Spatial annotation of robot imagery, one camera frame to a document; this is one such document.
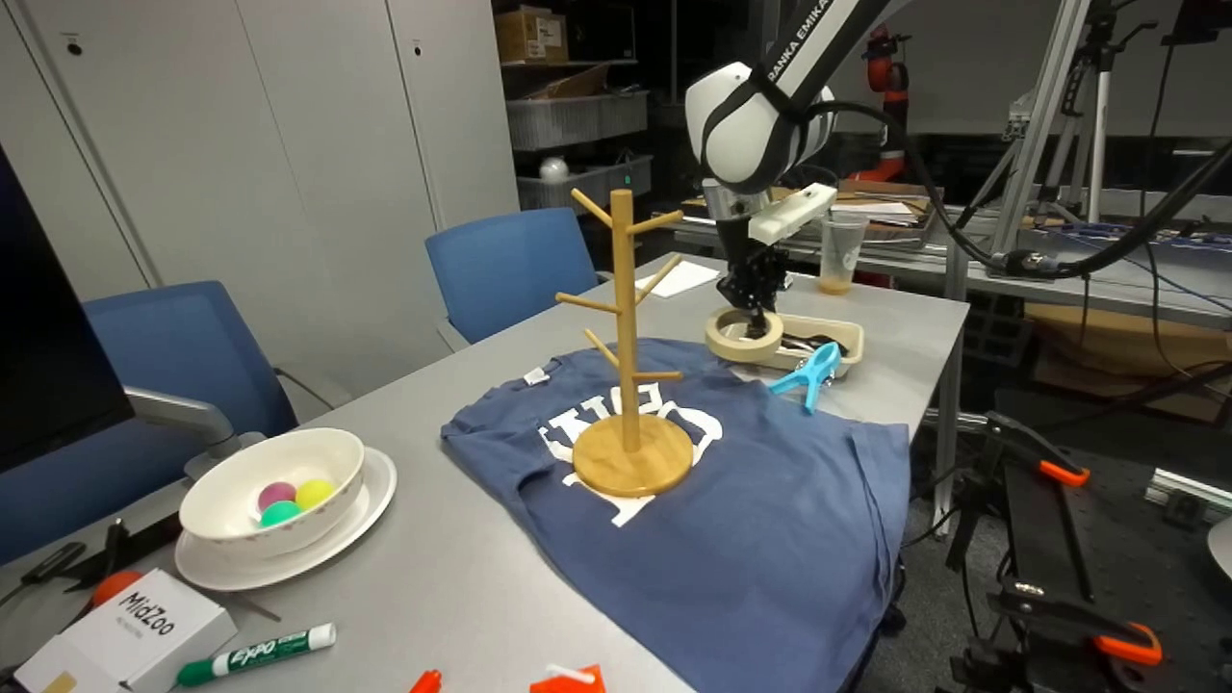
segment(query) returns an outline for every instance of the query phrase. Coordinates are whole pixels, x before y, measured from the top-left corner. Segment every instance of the navy t-shirt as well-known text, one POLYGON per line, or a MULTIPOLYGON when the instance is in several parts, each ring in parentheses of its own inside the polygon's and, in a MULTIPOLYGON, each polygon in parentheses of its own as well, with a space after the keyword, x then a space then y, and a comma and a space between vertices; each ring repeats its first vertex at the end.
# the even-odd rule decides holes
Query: navy t-shirt
POLYGON ((693 441, 660 498, 577 480, 573 441, 619 412, 596 350, 548 362, 464 407, 442 442, 548 563, 704 693, 841 690, 879 631, 908 515, 906 429, 810 415, 704 348, 641 344, 641 412, 693 441))

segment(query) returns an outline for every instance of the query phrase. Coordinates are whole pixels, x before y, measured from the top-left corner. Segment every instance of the wooden stand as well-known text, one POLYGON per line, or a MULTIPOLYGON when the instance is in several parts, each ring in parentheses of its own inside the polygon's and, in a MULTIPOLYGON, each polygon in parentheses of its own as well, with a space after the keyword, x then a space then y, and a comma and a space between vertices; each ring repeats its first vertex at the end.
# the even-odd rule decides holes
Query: wooden stand
POLYGON ((616 306, 582 301, 559 292, 555 301, 614 312, 616 315, 616 353, 596 341, 589 344, 610 360, 619 378, 619 412, 582 430, 573 442, 573 471, 589 491, 614 498, 650 498, 679 486, 693 471, 693 442, 690 435, 660 415, 641 412, 641 387, 645 383, 674 383, 679 371, 641 371, 641 301, 679 265, 665 262, 645 289, 637 289, 637 235, 679 222, 682 212, 665 212, 656 219, 632 219, 632 192, 614 188, 614 216, 592 204, 582 188, 569 192, 589 216, 596 216, 614 233, 614 292, 616 306))

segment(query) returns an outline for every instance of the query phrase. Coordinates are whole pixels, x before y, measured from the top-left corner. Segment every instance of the ball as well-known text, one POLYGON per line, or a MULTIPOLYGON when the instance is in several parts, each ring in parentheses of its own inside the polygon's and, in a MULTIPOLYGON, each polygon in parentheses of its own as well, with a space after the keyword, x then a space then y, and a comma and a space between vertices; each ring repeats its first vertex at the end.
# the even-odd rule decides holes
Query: ball
POLYGON ((297 491, 302 514, 314 514, 314 509, 323 505, 326 498, 337 498, 337 486, 332 486, 326 478, 308 478, 308 480, 297 491))
POLYGON ((266 486, 263 498, 260 498, 260 509, 266 514, 279 501, 297 501, 297 486, 288 486, 288 480, 266 486))
POLYGON ((569 161, 565 157, 543 157, 539 161, 539 178, 543 180, 565 180, 569 178, 569 161))
POLYGON ((279 525, 288 525, 302 515, 302 505, 293 501, 272 501, 266 514, 263 514, 263 527, 279 527, 279 525))

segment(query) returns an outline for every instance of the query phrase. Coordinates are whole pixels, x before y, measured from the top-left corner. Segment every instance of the white bowl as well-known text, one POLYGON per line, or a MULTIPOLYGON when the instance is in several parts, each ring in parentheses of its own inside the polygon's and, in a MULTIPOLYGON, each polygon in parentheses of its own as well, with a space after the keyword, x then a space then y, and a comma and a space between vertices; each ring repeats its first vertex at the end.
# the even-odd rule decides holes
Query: white bowl
POLYGON ((364 441, 338 429, 302 429, 279 441, 263 441, 212 466, 189 491, 189 498, 181 501, 181 527, 212 552, 247 557, 302 552, 348 515, 364 491, 364 460, 364 441), (260 498, 266 486, 306 486, 314 478, 332 480, 337 492, 287 525, 260 525, 260 498))

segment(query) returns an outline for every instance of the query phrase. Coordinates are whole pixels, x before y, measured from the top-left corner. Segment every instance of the paper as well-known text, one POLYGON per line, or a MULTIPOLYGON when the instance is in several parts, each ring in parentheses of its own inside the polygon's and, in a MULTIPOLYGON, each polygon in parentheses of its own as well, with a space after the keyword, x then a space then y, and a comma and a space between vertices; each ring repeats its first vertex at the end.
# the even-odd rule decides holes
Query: paper
POLYGON ((722 271, 709 271, 709 265, 696 265, 696 262, 682 262, 656 284, 656 297, 679 297, 679 292, 690 292, 693 284, 704 284, 714 278, 722 278, 722 271))
POLYGON ((233 636, 237 622, 217 602, 149 570, 40 647, 17 682, 52 693, 153 693, 174 687, 186 659, 207 659, 233 636))
POLYGON ((872 199, 855 199, 855 204, 833 204, 833 222, 896 222, 896 229, 913 229, 917 212, 908 204, 872 204, 872 199))

